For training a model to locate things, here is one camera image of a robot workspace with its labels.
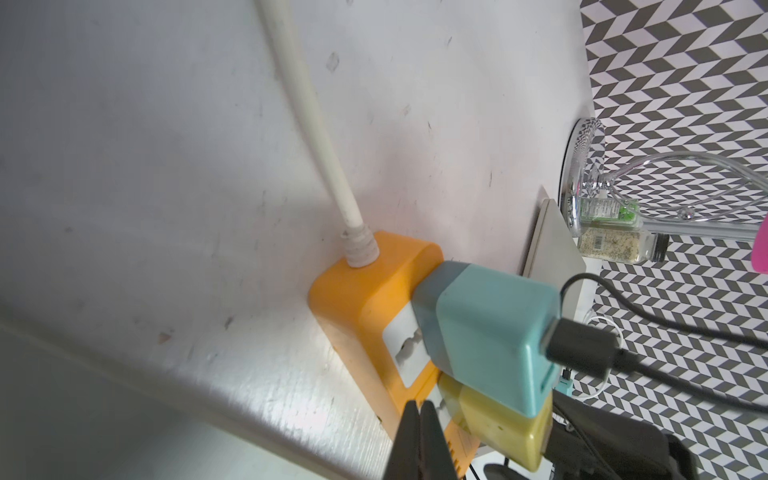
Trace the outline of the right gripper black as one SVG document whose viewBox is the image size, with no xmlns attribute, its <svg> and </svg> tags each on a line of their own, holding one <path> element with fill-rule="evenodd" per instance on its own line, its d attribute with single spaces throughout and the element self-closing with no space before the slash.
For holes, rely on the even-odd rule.
<svg viewBox="0 0 768 480">
<path fill-rule="evenodd" d="M 549 395 L 553 396 L 553 424 L 537 470 L 549 462 L 550 479 L 699 477 L 695 455 L 677 437 L 585 405 L 557 390 Z M 488 479 L 524 479 L 524 471 L 537 470 L 529 471 L 506 456 L 483 467 Z"/>
</svg>

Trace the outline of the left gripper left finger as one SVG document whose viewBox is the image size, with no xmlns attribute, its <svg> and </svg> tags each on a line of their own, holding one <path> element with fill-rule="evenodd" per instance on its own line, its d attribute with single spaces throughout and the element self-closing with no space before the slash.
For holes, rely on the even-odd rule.
<svg viewBox="0 0 768 480">
<path fill-rule="evenodd" d="M 417 480 L 420 476 L 420 415 L 417 403 L 405 404 L 383 480 Z"/>
</svg>

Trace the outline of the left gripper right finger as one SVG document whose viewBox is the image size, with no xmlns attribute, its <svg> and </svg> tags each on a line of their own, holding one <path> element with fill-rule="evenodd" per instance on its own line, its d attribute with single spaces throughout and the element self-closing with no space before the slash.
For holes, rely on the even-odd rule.
<svg viewBox="0 0 768 480">
<path fill-rule="evenodd" d="M 436 407 L 426 400 L 420 409 L 419 479 L 457 480 Z"/>
</svg>

